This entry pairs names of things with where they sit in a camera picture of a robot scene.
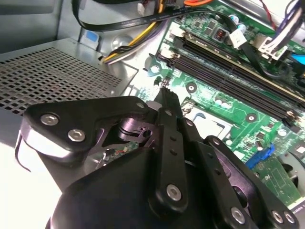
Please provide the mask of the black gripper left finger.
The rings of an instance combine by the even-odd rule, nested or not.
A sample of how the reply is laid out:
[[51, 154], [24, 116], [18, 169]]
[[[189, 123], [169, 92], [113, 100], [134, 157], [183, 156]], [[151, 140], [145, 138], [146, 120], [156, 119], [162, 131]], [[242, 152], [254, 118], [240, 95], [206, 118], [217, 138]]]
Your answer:
[[152, 105], [136, 96], [35, 104], [20, 127], [25, 143], [66, 165], [84, 162], [103, 149], [130, 142], [152, 153], [149, 202], [159, 214], [182, 213], [188, 206], [178, 96], [167, 88]]

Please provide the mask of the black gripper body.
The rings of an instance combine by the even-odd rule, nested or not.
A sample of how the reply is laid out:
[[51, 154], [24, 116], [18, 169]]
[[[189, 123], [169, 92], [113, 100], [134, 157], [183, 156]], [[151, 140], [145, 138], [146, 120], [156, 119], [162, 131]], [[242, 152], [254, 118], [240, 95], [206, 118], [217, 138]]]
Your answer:
[[210, 229], [212, 220], [196, 167], [185, 164], [188, 208], [161, 219], [148, 203], [153, 152], [135, 150], [71, 184], [51, 217], [53, 229]]

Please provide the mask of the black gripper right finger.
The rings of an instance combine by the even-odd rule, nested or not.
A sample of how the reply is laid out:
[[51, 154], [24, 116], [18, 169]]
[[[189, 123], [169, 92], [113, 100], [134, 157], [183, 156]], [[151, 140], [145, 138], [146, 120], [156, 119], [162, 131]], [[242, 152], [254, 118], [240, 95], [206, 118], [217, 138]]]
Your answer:
[[178, 96], [168, 92], [185, 146], [206, 179], [216, 229], [298, 229], [296, 216], [217, 137], [202, 139], [195, 124], [182, 115]]

